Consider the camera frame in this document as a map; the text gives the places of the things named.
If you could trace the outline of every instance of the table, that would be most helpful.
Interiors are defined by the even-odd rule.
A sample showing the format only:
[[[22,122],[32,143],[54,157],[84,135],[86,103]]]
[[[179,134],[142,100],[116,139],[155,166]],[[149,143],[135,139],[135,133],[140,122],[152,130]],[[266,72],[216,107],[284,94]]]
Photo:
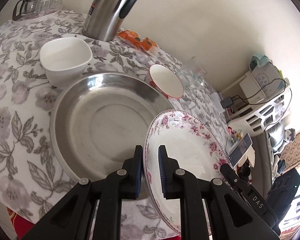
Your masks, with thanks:
[[[162,64],[171,70],[182,63],[160,50],[150,57],[117,37],[111,42],[80,35],[86,14],[63,9],[57,15],[27,25],[11,20],[0,27],[0,201],[36,223],[74,182],[65,174],[50,143],[49,120],[62,88],[52,87],[39,62],[43,44],[77,36],[92,49],[93,59],[83,75],[119,71],[144,80],[148,67]],[[206,84],[172,100],[176,109],[197,116],[225,148],[227,125],[214,106]],[[121,239],[162,239],[176,234],[157,215],[148,199],[122,203]]]

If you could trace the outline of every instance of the floor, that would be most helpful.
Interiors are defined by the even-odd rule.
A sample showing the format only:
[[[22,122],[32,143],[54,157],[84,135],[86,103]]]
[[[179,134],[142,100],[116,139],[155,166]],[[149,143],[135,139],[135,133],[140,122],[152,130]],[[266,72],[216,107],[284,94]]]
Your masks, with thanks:
[[[2,229],[5,231],[5,233],[11,240],[16,238],[17,235],[10,221],[7,208],[1,202],[0,202],[0,226],[2,227]]]

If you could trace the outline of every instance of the silver screw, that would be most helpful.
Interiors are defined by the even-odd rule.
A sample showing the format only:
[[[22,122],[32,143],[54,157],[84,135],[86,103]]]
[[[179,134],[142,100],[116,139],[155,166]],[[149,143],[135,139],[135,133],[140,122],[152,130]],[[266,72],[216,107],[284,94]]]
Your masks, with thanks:
[[[218,179],[218,178],[213,179],[212,182],[214,185],[217,185],[217,186],[220,186],[222,184],[222,180]]]
[[[127,171],[125,169],[120,169],[120,170],[117,170],[117,174],[120,176],[123,176],[123,175],[127,174]]]
[[[183,170],[183,169],[177,169],[176,170],[176,174],[177,175],[180,175],[180,176],[182,176],[182,175],[184,175],[186,172],[185,172],[185,170]]]
[[[87,178],[81,178],[81,179],[79,180],[79,184],[80,184],[80,185],[87,185],[88,182],[89,182],[89,180],[88,180]]]

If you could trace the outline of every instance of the kettle label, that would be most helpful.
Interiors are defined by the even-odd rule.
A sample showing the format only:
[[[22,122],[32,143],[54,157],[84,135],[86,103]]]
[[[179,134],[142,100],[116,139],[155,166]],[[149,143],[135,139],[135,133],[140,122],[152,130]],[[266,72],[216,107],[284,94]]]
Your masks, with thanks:
[[[91,7],[90,7],[90,9],[89,9],[89,12],[88,12],[86,21],[84,22],[84,25],[83,25],[83,29],[84,29],[84,30],[87,29],[87,26],[88,26],[88,23],[89,23],[89,21],[90,21],[90,18],[91,18],[91,15],[92,15],[92,12],[93,12],[94,7],[95,7],[95,5],[92,4]]]

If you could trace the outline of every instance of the white plate with pink flowers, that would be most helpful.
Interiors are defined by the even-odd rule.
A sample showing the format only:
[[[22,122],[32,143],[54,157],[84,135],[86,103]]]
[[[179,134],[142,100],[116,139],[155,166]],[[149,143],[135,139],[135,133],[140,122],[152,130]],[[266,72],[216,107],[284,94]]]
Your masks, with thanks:
[[[160,145],[166,146],[168,157],[176,159],[180,168],[207,181],[223,179],[220,166],[227,163],[226,155],[210,130],[187,112],[167,110],[153,120],[143,148],[147,193],[162,220],[180,234],[180,201],[166,200],[162,193],[158,162]]]

